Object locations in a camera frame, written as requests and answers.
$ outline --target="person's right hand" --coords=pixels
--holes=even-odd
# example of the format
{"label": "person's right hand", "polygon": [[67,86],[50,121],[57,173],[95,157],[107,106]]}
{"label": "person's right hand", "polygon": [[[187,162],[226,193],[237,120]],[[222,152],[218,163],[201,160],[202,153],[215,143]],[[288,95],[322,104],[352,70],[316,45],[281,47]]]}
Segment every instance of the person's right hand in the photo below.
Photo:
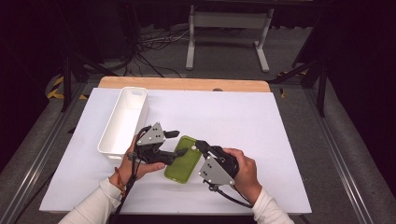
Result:
{"label": "person's right hand", "polygon": [[236,175],[235,188],[244,195],[251,205],[257,201],[262,192],[262,185],[257,179],[256,162],[244,155],[244,152],[235,148],[224,148],[224,152],[235,156],[239,163],[239,172]]}

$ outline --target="human hand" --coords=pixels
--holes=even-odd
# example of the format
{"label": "human hand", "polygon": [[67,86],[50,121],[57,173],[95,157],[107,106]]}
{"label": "human hand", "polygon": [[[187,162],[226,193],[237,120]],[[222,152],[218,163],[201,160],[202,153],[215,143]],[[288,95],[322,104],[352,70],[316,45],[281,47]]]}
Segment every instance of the human hand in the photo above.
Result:
{"label": "human hand", "polygon": [[254,205],[262,191],[262,185],[257,179],[256,162],[245,156],[244,152],[235,148],[224,148],[224,152],[236,157],[239,172],[236,175],[235,188],[244,195],[250,204]]}
{"label": "human hand", "polygon": [[[128,150],[125,152],[122,162],[119,168],[120,178],[124,185],[127,184],[129,178],[132,176],[132,161],[128,159],[128,154],[134,152],[134,141],[136,140],[136,136],[132,141],[132,144],[129,146]],[[156,162],[152,164],[140,164],[139,169],[137,170],[136,179],[142,178],[145,174],[159,171],[165,167],[163,162]],[[110,178],[110,183],[112,183],[116,187],[120,187],[118,184],[118,175],[114,173]]]}

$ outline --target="white plastic container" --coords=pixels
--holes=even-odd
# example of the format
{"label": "white plastic container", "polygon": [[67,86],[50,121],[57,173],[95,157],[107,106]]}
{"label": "white plastic container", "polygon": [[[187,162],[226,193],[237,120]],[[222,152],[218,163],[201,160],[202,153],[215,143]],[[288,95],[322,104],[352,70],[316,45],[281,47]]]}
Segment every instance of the white plastic container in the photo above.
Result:
{"label": "white plastic container", "polygon": [[98,145],[99,152],[111,163],[121,163],[134,135],[144,127],[149,113],[147,92],[138,87],[121,90]]}

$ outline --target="wooden edge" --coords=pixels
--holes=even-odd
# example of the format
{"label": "wooden edge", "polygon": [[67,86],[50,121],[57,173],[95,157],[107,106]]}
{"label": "wooden edge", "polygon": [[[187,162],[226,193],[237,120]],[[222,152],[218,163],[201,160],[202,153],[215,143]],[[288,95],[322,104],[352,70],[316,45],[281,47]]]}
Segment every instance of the wooden edge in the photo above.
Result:
{"label": "wooden edge", "polygon": [[103,77],[99,88],[142,87],[148,90],[258,91],[271,92],[262,80],[201,79],[176,77]]}

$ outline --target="green object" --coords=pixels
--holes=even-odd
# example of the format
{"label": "green object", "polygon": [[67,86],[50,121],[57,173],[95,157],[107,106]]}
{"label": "green object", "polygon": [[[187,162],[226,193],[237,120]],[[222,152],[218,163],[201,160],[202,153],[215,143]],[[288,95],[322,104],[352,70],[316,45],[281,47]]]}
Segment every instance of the green object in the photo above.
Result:
{"label": "green object", "polygon": [[177,143],[175,151],[187,148],[187,152],[182,157],[177,157],[172,165],[168,165],[165,169],[165,177],[185,184],[189,181],[192,171],[197,162],[201,159],[202,153],[195,146],[195,139],[187,135],[181,136]]}

